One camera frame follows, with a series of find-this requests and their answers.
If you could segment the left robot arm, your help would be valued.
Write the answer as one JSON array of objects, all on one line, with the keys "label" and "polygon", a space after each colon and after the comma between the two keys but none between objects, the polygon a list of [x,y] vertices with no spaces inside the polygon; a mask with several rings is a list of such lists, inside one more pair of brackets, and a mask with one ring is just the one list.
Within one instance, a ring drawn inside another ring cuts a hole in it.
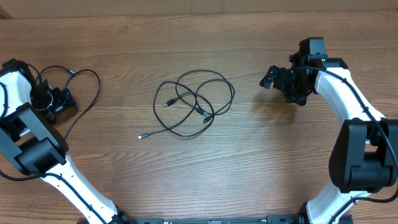
[{"label": "left robot arm", "polygon": [[24,182],[42,179],[85,217],[85,223],[132,223],[129,215],[103,196],[78,170],[55,128],[57,116],[74,108],[67,86],[53,88],[42,78],[47,69],[11,59],[1,68],[1,154],[22,174],[1,177]]}]

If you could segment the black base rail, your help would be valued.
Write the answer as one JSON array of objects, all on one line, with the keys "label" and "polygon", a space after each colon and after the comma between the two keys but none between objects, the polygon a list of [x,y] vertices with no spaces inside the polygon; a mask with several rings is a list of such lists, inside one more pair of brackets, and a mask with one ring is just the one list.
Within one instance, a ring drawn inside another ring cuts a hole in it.
[{"label": "black base rail", "polygon": [[112,224],[309,224],[310,221],[303,213],[268,215],[257,218],[188,218],[169,219],[162,218],[122,218],[111,221]]}]

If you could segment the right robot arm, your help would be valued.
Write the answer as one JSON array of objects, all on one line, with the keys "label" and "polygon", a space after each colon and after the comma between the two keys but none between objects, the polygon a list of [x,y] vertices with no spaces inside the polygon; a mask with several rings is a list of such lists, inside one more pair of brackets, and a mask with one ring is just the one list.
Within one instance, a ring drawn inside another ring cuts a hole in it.
[{"label": "right robot arm", "polygon": [[330,180],[297,214],[268,215],[266,223],[352,223],[346,212],[358,201],[389,203],[372,198],[397,182],[397,120],[387,119],[360,92],[342,58],[326,54],[322,37],[309,37],[290,55],[290,68],[271,66],[259,82],[275,88],[286,103],[303,106],[310,94],[328,103],[340,124],[331,152]]}]

